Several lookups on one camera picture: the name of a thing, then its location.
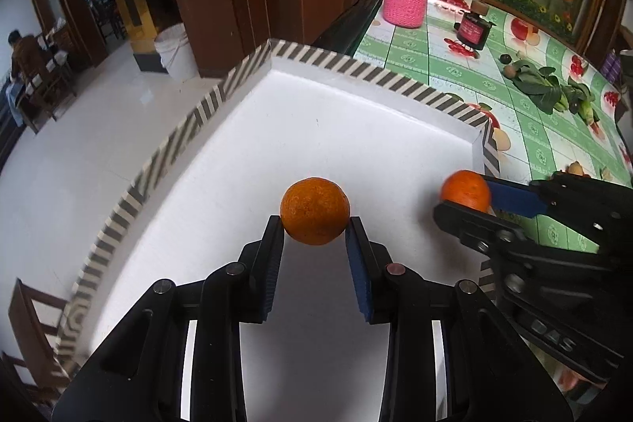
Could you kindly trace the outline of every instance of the leafy green vegetable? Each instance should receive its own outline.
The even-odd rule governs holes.
[[[567,109],[567,102],[561,101],[565,95],[558,83],[558,78],[552,75],[556,69],[553,67],[537,69],[527,60],[518,60],[512,66],[517,71],[517,75],[511,79],[512,83],[526,94],[539,110],[551,115],[555,107],[559,111]]]
[[[554,67],[541,67],[539,69],[539,74],[542,75],[542,76],[550,76],[554,72],[556,72],[556,69]]]
[[[563,93],[569,101],[569,111],[574,115],[578,113],[586,125],[591,126],[599,121],[597,113],[591,106],[591,102],[596,100],[596,96],[587,85],[577,83],[569,77],[567,78],[567,86],[563,87]]]

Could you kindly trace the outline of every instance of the bottle cap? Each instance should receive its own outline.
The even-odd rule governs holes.
[[[473,0],[473,2],[470,4],[470,11],[476,13],[477,15],[481,15],[482,17],[488,15],[489,9],[490,7],[488,6],[488,4],[478,0]]]

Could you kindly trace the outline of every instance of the white tray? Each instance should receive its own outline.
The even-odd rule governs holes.
[[[126,198],[142,212],[87,316],[77,309],[83,332],[75,355],[94,351],[156,280],[195,282],[235,261],[245,244],[262,237],[269,215],[279,213],[284,191],[310,176],[341,186],[352,215],[394,261],[435,282],[479,278],[481,255],[439,231],[432,208],[455,170],[495,172],[485,116],[348,57],[331,53],[330,60],[311,58],[317,60],[311,65],[300,60],[317,53],[313,48],[267,45],[268,55],[266,48],[256,51],[197,107],[190,120],[202,124],[185,150],[172,149],[177,129],[139,174]],[[67,317],[71,327],[74,317]],[[268,321],[241,326],[249,419],[376,420],[388,334],[387,325],[365,324],[358,310],[343,236],[323,247],[286,236]],[[443,354],[436,354],[439,367]],[[186,380],[184,418],[188,404]]]

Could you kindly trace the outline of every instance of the striped border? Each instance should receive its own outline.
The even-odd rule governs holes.
[[[479,110],[391,70],[309,45],[269,39],[231,70],[224,80],[207,93],[170,133],[143,165],[132,185],[106,219],[73,286],[73,297],[66,305],[59,323],[55,356],[69,375],[72,376],[79,367],[75,362],[75,350],[83,319],[90,309],[103,274],[108,269],[118,245],[123,241],[131,224],[134,223],[156,186],[169,172],[189,142],[236,89],[273,56],[331,70],[372,85],[382,86],[445,112],[474,128],[479,128],[483,131],[485,173],[499,176],[499,160],[496,144],[493,141],[493,127],[489,118]]]

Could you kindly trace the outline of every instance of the person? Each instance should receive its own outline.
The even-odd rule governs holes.
[[[25,91],[25,86],[29,81],[35,81],[37,84],[34,86],[37,86],[41,83],[42,77],[48,76],[49,72],[46,67],[47,58],[44,50],[37,43],[37,38],[32,34],[23,37],[20,31],[16,29],[9,34],[9,45],[11,45],[13,49],[10,74],[12,85],[6,88],[6,98],[9,103],[9,109],[18,128],[24,123],[22,114],[28,117],[27,123],[34,127],[30,119],[36,117],[38,112],[37,107],[26,100],[21,103],[20,112],[17,107],[17,101],[20,95]]]
[[[13,48],[11,55],[11,79],[15,82],[22,74],[24,83],[34,80],[36,76],[41,79],[49,79],[50,72],[46,67],[47,57],[45,51],[37,43],[37,38],[32,34],[22,36],[20,31],[9,34],[9,45]]]

